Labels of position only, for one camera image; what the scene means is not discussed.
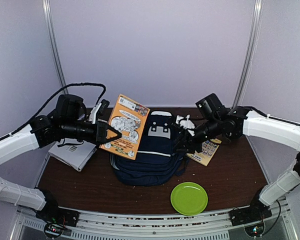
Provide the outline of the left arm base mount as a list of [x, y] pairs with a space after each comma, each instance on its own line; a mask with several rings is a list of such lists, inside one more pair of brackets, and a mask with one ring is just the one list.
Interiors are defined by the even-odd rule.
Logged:
[[76, 227], [80, 213], [76, 210], [58, 208], [54, 213], [35, 210], [35, 216], [45, 222], [43, 233], [48, 239], [55, 240], [62, 235], [69, 236], [71, 228]]

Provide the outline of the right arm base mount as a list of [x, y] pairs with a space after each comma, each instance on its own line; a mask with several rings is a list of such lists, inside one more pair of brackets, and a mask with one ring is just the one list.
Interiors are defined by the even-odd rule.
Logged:
[[235, 207], [229, 212], [232, 226], [244, 226], [244, 231], [249, 237], [262, 237], [266, 233], [265, 219], [270, 218], [272, 212], [269, 209], [260, 210], [250, 206]]

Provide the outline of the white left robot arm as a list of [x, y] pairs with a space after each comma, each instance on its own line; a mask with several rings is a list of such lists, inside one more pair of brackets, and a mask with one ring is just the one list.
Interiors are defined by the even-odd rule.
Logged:
[[[79, 119], [80, 110], [85, 108], [83, 99], [72, 94], [60, 95], [51, 113], [37, 116], [17, 132], [0, 138], [0, 165], [63, 139], [100, 146], [121, 138], [122, 134], [118, 130], [98, 119], [108, 106], [109, 101], [102, 100], [92, 109], [88, 119], [83, 120]], [[49, 193], [18, 185], [1, 177], [0, 201], [42, 211], [51, 222], [62, 218], [61, 209]]]

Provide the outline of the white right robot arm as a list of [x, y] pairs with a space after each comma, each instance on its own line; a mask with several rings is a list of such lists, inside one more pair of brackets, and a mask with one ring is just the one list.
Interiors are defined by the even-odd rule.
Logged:
[[300, 185], [300, 122], [266, 114], [252, 106], [225, 107], [212, 93], [196, 103], [204, 123], [193, 125], [190, 117], [177, 116], [175, 124], [180, 135], [175, 141], [177, 151], [199, 152], [202, 143], [222, 135], [230, 140], [241, 136], [256, 137], [297, 151], [293, 164], [276, 181], [264, 186], [246, 210], [249, 220], [258, 220], [266, 208]]

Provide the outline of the navy blue student backpack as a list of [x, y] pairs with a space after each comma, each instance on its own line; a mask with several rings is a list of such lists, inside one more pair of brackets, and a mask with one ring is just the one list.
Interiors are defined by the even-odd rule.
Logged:
[[130, 186], [158, 186], [172, 176], [181, 176], [188, 166], [186, 153], [174, 150], [179, 131], [169, 111], [152, 111], [146, 120], [136, 159], [110, 154], [116, 178]]

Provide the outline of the orange cartoon booklet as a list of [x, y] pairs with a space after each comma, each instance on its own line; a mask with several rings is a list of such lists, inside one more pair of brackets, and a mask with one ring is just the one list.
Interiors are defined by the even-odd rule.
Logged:
[[121, 133], [121, 138], [100, 146], [101, 149], [134, 161], [150, 109], [120, 94], [108, 124]]

